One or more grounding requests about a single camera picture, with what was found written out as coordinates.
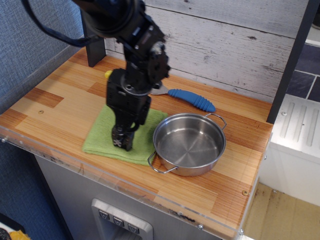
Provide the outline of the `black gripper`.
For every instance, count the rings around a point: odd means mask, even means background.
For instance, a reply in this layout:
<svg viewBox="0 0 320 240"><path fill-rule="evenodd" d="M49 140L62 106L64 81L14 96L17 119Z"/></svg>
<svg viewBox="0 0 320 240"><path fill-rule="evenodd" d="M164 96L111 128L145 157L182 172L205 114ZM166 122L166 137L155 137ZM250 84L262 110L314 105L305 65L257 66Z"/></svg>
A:
<svg viewBox="0 0 320 240"><path fill-rule="evenodd" d="M145 124L151 105L148 92L139 93L127 82L126 71L112 70L107 79L106 104L115 115L112 143L127 152L132 149L134 132Z"/></svg>

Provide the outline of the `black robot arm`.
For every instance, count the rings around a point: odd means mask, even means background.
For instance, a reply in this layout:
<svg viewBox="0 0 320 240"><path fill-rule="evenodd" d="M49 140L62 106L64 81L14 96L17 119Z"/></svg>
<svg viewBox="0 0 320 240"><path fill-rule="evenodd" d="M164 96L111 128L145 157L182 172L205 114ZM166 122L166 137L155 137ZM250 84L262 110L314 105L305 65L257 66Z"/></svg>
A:
<svg viewBox="0 0 320 240"><path fill-rule="evenodd" d="M169 76L165 35L146 14L142 0L76 0L90 29L123 45L126 67L112 71L106 105L115 115L114 146L129 151L135 131L144 125L152 88Z"/></svg>

